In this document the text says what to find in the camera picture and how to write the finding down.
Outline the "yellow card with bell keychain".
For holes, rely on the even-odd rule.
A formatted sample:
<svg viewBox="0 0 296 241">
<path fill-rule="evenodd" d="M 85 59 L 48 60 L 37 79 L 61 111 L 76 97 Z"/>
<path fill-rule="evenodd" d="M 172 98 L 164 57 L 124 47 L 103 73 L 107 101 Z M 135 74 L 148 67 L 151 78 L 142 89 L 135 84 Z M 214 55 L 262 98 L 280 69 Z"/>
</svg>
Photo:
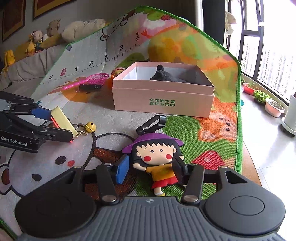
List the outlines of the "yellow card with bell keychain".
<svg viewBox="0 0 296 241">
<path fill-rule="evenodd" d="M 86 136 L 89 133 L 94 133 L 97 129 L 97 126 L 93 121 L 89 121 L 86 124 L 72 124 L 59 106 L 51 111 L 51 116 L 51 120 L 55 127 L 60 130 L 68 130 L 72 133 L 72 137 L 69 140 L 66 140 L 68 143 L 73 142 L 74 138 L 78 136 Z"/>
</svg>

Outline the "black stick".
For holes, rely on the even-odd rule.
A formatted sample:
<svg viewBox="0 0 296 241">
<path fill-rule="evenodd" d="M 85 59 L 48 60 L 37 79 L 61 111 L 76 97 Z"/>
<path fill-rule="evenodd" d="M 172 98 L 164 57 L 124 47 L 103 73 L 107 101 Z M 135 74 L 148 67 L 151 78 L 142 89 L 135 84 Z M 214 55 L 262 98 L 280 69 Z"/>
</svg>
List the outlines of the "black stick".
<svg viewBox="0 0 296 241">
<path fill-rule="evenodd" d="M 97 92 L 102 89 L 101 84 L 81 84 L 78 87 L 79 92 Z"/>
</svg>

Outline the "cartoon girl rubber keychain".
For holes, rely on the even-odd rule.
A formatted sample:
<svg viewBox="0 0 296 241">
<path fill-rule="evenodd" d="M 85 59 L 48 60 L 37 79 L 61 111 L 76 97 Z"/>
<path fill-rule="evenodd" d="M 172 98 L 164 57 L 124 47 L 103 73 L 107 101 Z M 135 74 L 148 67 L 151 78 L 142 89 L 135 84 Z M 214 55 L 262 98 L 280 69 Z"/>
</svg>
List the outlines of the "cartoon girl rubber keychain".
<svg viewBox="0 0 296 241">
<path fill-rule="evenodd" d="M 184 163 L 180 147 L 184 142 L 157 131 L 166 126 L 164 115 L 155 115 L 136 129 L 138 137 L 122 149 L 129 154 L 132 167 L 150 174 L 152 190 L 157 197 L 165 196 L 162 188 L 178 184 L 173 162 Z"/>
</svg>

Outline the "pink plastic strainer toy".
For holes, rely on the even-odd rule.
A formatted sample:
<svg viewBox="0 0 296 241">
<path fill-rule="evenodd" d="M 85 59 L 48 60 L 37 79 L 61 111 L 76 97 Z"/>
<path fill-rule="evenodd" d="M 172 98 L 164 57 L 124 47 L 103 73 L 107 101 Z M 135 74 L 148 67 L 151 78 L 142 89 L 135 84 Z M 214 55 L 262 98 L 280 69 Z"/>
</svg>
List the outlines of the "pink plastic strainer toy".
<svg viewBox="0 0 296 241">
<path fill-rule="evenodd" d="M 96 73 L 96 74 L 93 74 L 93 75 L 90 75 L 90 76 L 84 78 L 83 80 L 79 80 L 78 82 L 63 86 L 63 90 L 67 90 L 67 89 L 76 87 L 76 86 L 81 85 L 81 84 L 100 84 L 100 85 L 104 85 L 107 78 L 109 78 L 109 74 L 107 74 L 107 73 Z"/>
</svg>

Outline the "pink yellow cupcake toy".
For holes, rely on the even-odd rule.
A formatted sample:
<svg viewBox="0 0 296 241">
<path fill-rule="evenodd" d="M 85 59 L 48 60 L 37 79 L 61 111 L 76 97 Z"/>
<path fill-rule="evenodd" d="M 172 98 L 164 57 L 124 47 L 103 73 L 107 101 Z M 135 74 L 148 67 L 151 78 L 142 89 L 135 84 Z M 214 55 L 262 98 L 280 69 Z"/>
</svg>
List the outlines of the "pink yellow cupcake toy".
<svg viewBox="0 0 296 241">
<path fill-rule="evenodd" d="M 118 76 L 123 71 L 125 71 L 125 68 L 122 68 L 122 67 L 114 68 L 111 72 L 111 79 L 114 79 L 116 76 Z"/>
</svg>

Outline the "black plush toy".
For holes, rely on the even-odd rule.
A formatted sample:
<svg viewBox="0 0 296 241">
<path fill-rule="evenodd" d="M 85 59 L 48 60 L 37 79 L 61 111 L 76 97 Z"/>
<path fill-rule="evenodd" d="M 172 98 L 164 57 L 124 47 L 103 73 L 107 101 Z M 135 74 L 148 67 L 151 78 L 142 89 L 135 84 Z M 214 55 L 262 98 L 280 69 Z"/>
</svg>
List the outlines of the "black plush toy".
<svg viewBox="0 0 296 241">
<path fill-rule="evenodd" d="M 167 81 L 167 82 L 179 82 L 179 83 L 189 83 L 186 80 L 183 80 L 181 78 L 174 77 L 170 73 L 166 72 L 164 70 L 163 65 L 159 64 L 157 66 L 156 73 L 153 77 L 150 78 L 150 80 L 158 80 L 158 81 Z"/>
</svg>

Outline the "yellow plush toy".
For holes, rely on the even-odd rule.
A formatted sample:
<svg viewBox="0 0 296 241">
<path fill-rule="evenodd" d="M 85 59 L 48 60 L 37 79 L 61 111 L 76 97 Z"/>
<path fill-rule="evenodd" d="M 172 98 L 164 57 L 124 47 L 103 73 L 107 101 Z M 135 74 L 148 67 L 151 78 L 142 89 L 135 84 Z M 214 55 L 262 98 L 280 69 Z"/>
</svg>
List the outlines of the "yellow plush toy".
<svg viewBox="0 0 296 241">
<path fill-rule="evenodd" d="M 13 50 L 5 51 L 4 53 L 4 68 L 2 72 L 7 72 L 8 68 L 15 63 L 15 56 Z"/>
</svg>

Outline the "small doll figure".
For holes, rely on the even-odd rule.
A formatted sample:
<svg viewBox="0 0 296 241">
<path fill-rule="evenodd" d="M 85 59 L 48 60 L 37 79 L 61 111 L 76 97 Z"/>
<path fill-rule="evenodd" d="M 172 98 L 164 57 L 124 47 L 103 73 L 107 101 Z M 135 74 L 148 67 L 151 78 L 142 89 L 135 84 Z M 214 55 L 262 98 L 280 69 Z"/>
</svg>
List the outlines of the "small doll figure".
<svg viewBox="0 0 296 241">
<path fill-rule="evenodd" d="M 32 56 L 35 53 L 38 53 L 40 51 L 42 51 L 42 47 L 41 44 L 48 39 L 48 35 L 47 34 L 43 34 L 42 31 L 37 30 L 37 31 L 33 31 L 32 33 L 30 33 L 29 35 L 29 45 L 25 51 L 25 54 L 27 56 Z"/>
</svg>

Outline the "brown plush animal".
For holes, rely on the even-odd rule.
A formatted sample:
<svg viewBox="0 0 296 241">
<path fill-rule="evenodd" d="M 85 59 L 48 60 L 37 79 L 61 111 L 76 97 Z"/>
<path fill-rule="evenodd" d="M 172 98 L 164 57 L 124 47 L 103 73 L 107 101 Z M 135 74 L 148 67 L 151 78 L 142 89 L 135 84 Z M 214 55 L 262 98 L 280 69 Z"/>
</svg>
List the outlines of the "brown plush animal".
<svg viewBox="0 0 296 241">
<path fill-rule="evenodd" d="M 60 28 L 60 19 L 51 21 L 47 28 L 47 35 L 51 37 L 58 34 L 59 28 Z"/>
</svg>

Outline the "pink cardboard box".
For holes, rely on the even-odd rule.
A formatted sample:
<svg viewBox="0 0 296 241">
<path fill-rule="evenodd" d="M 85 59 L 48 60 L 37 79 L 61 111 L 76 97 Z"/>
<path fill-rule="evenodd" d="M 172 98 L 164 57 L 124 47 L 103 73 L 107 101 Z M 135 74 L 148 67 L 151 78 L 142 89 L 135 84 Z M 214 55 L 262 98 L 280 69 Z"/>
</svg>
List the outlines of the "pink cardboard box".
<svg viewBox="0 0 296 241">
<path fill-rule="evenodd" d="M 215 87 L 196 65 L 162 62 L 164 70 L 189 83 L 150 80 L 158 62 L 136 62 L 113 80 L 116 110 L 208 118 Z"/>
</svg>

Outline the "cream plush pillow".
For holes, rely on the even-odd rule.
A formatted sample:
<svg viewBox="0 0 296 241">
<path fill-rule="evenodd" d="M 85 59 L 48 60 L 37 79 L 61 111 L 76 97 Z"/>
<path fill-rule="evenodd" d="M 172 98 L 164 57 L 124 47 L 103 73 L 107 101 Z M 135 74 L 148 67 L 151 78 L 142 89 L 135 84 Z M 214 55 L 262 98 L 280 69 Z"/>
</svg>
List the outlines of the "cream plush pillow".
<svg viewBox="0 0 296 241">
<path fill-rule="evenodd" d="M 104 19 L 75 21 L 64 29 L 62 38 L 67 43 L 72 43 L 91 35 L 92 33 L 103 28 L 105 25 L 106 20 Z"/>
</svg>

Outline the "left framed picture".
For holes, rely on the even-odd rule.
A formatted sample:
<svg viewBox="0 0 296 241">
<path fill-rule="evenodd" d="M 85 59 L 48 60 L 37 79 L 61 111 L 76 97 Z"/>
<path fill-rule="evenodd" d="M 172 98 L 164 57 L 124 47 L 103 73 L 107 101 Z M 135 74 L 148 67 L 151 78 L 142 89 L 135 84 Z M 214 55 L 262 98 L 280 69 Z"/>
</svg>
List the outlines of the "left framed picture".
<svg viewBox="0 0 296 241">
<path fill-rule="evenodd" d="M 26 0 L 8 1 L 4 8 L 2 41 L 25 26 Z"/>
</svg>

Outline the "framed picture yellow border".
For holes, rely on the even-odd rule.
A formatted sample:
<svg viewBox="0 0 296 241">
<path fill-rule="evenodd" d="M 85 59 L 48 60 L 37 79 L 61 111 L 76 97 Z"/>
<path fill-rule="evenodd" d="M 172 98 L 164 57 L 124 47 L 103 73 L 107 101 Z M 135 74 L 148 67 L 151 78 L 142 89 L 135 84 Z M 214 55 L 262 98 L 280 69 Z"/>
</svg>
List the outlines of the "framed picture yellow border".
<svg viewBox="0 0 296 241">
<path fill-rule="evenodd" d="M 63 5 L 74 2 L 75 0 L 34 0 L 33 3 L 33 20 L 43 14 L 59 8 Z"/>
</svg>

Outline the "pink bowl planter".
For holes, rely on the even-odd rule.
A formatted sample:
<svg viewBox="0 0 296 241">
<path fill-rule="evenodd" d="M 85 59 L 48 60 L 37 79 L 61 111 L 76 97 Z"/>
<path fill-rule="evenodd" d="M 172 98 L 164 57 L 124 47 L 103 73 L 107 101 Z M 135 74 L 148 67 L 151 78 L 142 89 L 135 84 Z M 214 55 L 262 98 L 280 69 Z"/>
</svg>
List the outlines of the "pink bowl planter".
<svg viewBox="0 0 296 241">
<path fill-rule="evenodd" d="M 282 113 L 285 112 L 285 108 L 272 98 L 265 100 L 265 111 L 275 118 L 279 118 Z"/>
</svg>

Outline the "potted palm white pot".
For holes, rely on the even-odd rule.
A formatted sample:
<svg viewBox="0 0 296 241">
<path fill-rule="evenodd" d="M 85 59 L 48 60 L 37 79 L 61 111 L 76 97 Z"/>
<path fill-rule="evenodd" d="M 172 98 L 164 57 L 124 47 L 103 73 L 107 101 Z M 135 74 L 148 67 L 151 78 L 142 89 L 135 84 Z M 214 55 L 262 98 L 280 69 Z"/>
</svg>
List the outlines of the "potted palm white pot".
<svg viewBox="0 0 296 241">
<path fill-rule="evenodd" d="M 295 93 L 290 97 L 287 114 L 281 118 L 281 125 L 284 132 L 289 133 L 292 137 L 296 134 L 296 97 Z"/>
</svg>

